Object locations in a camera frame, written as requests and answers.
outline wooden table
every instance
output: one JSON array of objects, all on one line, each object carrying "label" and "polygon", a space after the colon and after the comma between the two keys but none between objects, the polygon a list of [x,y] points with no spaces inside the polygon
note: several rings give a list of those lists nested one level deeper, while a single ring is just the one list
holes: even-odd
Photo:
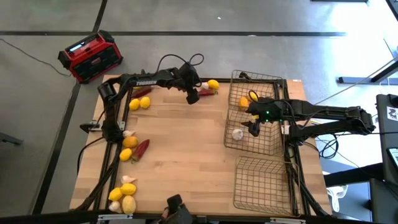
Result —
[{"label": "wooden table", "polygon": [[[112,77],[115,75],[106,75],[104,80]],[[305,100],[300,80],[287,83],[291,99]],[[263,215],[233,205],[235,161],[245,152],[225,148],[223,144],[228,90],[229,83],[221,83],[217,96],[188,105],[186,94],[181,91],[155,86],[148,94],[150,108],[129,112],[126,129],[137,131],[140,141],[150,139],[140,162],[121,162],[118,169],[117,186],[121,185],[122,175],[137,178],[137,213],[161,213],[167,206],[166,199],[180,194],[192,214]],[[103,104],[98,98],[94,119],[102,111]],[[100,136],[100,132],[90,133],[87,142]],[[106,142],[100,141],[86,149],[70,208],[79,206],[97,184],[105,146]],[[331,213],[318,152],[304,145],[300,155],[307,188],[322,208]],[[104,189],[101,208],[108,198],[108,186]]]}]

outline garlic bulb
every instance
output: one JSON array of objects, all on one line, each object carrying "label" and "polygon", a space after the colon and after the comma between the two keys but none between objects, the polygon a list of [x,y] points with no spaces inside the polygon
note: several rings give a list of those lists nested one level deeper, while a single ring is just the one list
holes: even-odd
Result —
[{"label": "garlic bulb", "polygon": [[240,129],[235,129],[233,132],[232,132],[232,138],[233,139],[235,139],[235,140],[241,140],[242,138],[243,138],[243,131],[242,130],[240,130]]},{"label": "garlic bulb", "polygon": [[202,82],[201,83],[201,88],[205,89],[205,90],[208,90],[209,89],[209,84],[207,84],[207,82]]},{"label": "garlic bulb", "polygon": [[108,207],[112,212],[122,213],[120,203],[118,201],[112,202]]},{"label": "garlic bulb", "polygon": [[120,181],[122,182],[122,184],[127,184],[127,183],[131,183],[133,181],[137,180],[136,178],[133,177],[129,177],[128,175],[123,175],[122,178],[120,179]]},{"label": "garlic bulb", "polygon": [[136,131],[123,131],[123,137],[127,138],[129,136],[133,136],[136,133]]}]

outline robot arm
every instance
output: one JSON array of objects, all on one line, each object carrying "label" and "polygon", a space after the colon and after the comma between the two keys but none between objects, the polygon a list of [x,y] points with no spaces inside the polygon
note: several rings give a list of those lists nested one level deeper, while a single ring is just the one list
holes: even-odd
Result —
[{"label": "robot arm", "polygon": [[[123,99],[128,89],[135,86],[158,85],[164,88],[177,88],[187,92],[188,104],[199,100],[198,92],[194,88],[201,83],[197,71],[190,62],[185,62],[180,68],[168,68],[156,73],[122,74],[120,77],[111,78],[98,87],[99,95],[104,103],[105,120],[101,127],[103,137],[109,142],[123,140],[123,131],[119,129],[116,121],[116,104]],[[119,92],[113,85],[120,84]]]},{"label": "robot arm", "polygon": [[[258,101],[250,103],[246,113],[256,117],[255,122],[243,122],[249,128],[249,133],[258,136],[260,124],[275,121],[293,121],[289,127],[289,141],[304,142],[309,137],[322,134],[333,134],[348,131],[353,134],[367,135],[376,128],[372,117],[359,106],[334,107],[317,106],[303,100],[274,100],[272,98],[259,97]],[[309,121],[311,118],[337,120],[316,126],[300,126],[296,121]]]}]

